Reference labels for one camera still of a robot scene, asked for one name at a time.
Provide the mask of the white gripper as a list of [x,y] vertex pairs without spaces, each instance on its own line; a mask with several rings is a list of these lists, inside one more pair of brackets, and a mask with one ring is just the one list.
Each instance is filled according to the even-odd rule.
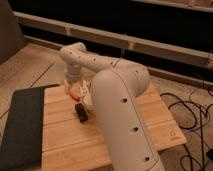
[[89,92],[89,88],[87,86],[87,82],[83,79],[82,76],[79,77],[68,77],[66,76],[64,81],[64,92],[66,95],[70,95],[72,93],[72,87],[80,86],[80,97],[83,103],[87,106],[92,105],[91,94]]

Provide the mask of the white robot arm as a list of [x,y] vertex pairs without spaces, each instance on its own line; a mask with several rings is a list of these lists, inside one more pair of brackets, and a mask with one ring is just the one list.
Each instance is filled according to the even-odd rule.
[[60,56],[71,82],[81,69],[95,72],[90,93],[93,108],[115,171],[165,171],[136,97],[150,84],[145,66],[125,59],[90,53],[82,43],[64,46]]

